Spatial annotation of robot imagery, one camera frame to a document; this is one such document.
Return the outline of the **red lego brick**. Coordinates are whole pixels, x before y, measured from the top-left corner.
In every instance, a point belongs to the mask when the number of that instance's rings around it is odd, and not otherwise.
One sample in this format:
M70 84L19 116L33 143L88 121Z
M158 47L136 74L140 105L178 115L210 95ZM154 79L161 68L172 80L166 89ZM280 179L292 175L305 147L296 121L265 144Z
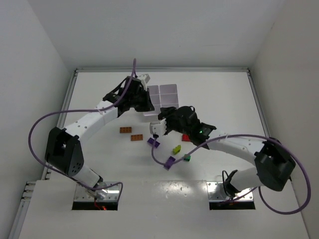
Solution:
M183 134L181 137L181 141L190 142L190 138L187 134Z

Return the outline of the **lime green lego brick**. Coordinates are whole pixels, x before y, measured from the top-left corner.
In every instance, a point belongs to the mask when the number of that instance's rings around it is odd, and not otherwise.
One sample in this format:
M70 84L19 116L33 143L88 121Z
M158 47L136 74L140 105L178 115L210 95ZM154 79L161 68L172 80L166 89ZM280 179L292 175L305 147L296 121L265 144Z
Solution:
M181 151L181 145L176 146L173 150L172 153L173 155L178 154Z

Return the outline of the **purple butterfly lego brick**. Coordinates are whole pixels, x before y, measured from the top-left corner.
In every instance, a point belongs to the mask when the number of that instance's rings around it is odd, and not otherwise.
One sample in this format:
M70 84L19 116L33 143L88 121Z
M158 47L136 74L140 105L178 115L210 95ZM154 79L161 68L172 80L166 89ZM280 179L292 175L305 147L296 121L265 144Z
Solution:
M154 148L158 148L160 145L160 143L157 140L151 137L147 140L147 143L151 146L154 146Z

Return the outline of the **orange lego plate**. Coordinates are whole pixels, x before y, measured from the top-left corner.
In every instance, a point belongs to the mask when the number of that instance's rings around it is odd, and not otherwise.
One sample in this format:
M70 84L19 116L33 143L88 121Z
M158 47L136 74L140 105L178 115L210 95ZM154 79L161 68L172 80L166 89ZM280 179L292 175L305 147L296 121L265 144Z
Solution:
M131 127L120 127L120 133L131 133L132 128Z
M143 134L132 134L131 141L143 141L144 136Z

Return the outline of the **dark green lego brick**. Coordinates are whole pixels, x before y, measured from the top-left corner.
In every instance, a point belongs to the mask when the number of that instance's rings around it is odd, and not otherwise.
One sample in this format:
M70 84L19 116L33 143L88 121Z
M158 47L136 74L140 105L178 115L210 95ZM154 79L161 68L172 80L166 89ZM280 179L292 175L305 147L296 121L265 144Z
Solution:
M184 157L183 157L183 161L186 161L186 162L189 162L191 159L191 156L188 155L188 154L185 154Z

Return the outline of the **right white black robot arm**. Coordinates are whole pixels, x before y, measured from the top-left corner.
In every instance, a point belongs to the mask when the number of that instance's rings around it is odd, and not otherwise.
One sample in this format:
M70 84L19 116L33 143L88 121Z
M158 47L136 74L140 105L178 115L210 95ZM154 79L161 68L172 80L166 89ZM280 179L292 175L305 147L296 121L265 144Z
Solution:
M158 119L165 123L162 135L171 131L186 134L196 146L228 153L252 164L249 169L233 170L228 174L221 186L225 196L235 197L244 189L261 186L280 192L296 166L278 140L231 137L215 126L201 122L192 106L162 107Z

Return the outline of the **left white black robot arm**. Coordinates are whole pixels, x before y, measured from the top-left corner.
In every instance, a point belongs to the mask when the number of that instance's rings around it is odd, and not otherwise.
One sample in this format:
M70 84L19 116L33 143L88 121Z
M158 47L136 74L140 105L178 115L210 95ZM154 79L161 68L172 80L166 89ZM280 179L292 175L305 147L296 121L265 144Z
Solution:
M127 77L104 96L92 112L64 128L53 128L49 132L46 162L89 190L98 190L103 179L85 164L82 145L131 108L137 112L153 111L147 88L149 80L148 74Z

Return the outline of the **left white divided container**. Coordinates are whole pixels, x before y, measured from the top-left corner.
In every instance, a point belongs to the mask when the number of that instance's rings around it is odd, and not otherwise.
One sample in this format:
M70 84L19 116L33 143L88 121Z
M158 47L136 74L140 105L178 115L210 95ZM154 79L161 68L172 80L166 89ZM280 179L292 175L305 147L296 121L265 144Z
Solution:
M151 112L143 113L143 116L146 118L157 116L160 113L160 90L158 85L148 86L150 92L150 99L154 110Z

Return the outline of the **white divided container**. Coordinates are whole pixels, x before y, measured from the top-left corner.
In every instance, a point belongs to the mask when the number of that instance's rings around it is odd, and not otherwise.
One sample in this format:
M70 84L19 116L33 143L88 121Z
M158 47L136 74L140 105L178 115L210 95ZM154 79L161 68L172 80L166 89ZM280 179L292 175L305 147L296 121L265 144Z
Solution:
M148 86L150 92L150 99L154 110L151 112L143 113L143 116L146 118L157 116L160 113L160 90L158 85Z
M179 107L177 84L159 86L159 98L161 107Z

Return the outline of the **right white divided container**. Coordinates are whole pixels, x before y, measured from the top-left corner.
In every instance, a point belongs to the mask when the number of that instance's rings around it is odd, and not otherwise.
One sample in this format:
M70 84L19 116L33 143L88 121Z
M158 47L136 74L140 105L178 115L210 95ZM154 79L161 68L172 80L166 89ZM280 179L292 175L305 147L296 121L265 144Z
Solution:
M159 86L159 98L161 107L179 107L177 84Z

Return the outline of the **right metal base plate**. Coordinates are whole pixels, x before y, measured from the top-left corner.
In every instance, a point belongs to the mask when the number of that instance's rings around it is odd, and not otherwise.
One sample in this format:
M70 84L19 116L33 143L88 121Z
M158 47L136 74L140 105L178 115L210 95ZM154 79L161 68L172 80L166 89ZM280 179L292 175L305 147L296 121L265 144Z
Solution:
M250 202L253 201L253 189L247 188L239 193L235 193L235 197L227 196L223 190L222 181L207 181L207 192L209 202Z

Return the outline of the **metal base plate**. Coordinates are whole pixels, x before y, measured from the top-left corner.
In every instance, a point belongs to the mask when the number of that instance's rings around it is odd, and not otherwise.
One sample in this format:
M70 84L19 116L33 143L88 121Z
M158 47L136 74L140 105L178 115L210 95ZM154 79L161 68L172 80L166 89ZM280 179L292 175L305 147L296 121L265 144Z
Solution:
M119 199L121 185L115 185L115 182L102 182L99 187L110 186L102 190L88 190L80 185L76 186L74 193L74 202L116 202Z
M209 202L250 202L253 201L253 189L247 188L239 193L235 193L235 197L227 196L223 190L222 181L207 181L207 192Z

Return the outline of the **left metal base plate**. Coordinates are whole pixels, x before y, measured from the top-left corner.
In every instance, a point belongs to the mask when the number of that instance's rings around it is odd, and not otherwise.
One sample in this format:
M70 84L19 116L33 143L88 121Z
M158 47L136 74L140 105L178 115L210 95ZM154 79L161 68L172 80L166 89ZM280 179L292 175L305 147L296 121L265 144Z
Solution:
M74 202L116 202L119 199L121 185L115 185L115 182L102 182L99 187L110 186L102 190L88 190L80 185L76 186L74 193Z

